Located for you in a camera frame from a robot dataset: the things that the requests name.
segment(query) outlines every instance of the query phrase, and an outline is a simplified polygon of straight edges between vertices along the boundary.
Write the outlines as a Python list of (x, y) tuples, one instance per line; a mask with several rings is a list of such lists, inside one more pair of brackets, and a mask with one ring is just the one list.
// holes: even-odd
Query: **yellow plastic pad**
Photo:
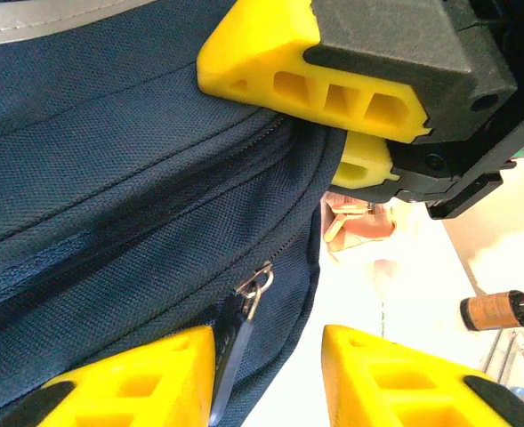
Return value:
[(214, 96), (395, 141), (430, 131), (409, 85), (305, 62), (303, 53), (319, 40), (310, 0), (238, 0), (198, 55), (198, 85)]
[(321, 359), (332, 427), (509, 426), (464, 385), (479, 371), (346, 326), (325, 326)]
[(60, 375), (76, 388), (41, 427), (208, 425), (214, 335), (199, 326)]
[(392, 160), (385, 140), (348, 132), (333, 185), (345, 189), (363, 189), (382, 184), (384, 180), (399, 180), (399, 176), (391, 173), (391, 169)]

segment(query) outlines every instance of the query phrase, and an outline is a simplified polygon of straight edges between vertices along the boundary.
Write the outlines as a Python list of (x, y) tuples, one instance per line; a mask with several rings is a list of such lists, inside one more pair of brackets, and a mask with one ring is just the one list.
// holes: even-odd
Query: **navy fabric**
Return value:
[(224, 425), (293, 349), (345, 133), (199, 92), (194, 60), (230, 3), (0, 45), (0, 416), (73, 367), (214, 322), (285, 242)]

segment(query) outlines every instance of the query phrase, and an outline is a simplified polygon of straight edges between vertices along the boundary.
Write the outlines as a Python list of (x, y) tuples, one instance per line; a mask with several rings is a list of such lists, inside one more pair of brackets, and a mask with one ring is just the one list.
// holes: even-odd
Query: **zipper tab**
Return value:
[(224, 303), (222, 311), (229, 311), (231, 315), (221, 322), (223, 329), (217, 331), (217, 335), (220, 332), (222, 348), (216, 360), (209, 426), (218, 425), (224, 415), (236, 374), (254, 331), (252, 322), (255, 311), (262, 294), (270, 288), (272, 282), (273, 266), (266, 262), (252, 277), (234, 288), (232, 296)]

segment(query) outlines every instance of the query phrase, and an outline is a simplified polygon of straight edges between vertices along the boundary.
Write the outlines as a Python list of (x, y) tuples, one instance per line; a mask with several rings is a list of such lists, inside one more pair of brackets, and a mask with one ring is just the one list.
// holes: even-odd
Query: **metal zipper slider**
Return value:
[[(266, 281), (261, 285), (260, 282), (264, 277)], [(270, 288), (272, 282), (273, 266), (266, 262), (251, 278), (234, 289), (230, 300), (224, 305), (225, 308), (238, 307), (238, 310), (234, 310), (231, 317), (223, 321), (224, 325), (220, 332), (223, 345), (216, 363), (214, 393), (208, 423), (210, 426), (218, 425), (224, 415), (236, 381), (236, 373), (254, 331), (252, 321), (255, 311), (260, 304), (262, 294)]]

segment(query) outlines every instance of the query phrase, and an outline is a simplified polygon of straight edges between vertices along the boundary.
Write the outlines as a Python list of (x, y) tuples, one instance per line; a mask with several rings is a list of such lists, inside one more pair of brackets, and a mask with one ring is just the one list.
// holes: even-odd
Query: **bottle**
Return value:
[(472, 331), (524, 326), (524, 294), (521, 291), (466, 298), (459, 309), (467, 329)]

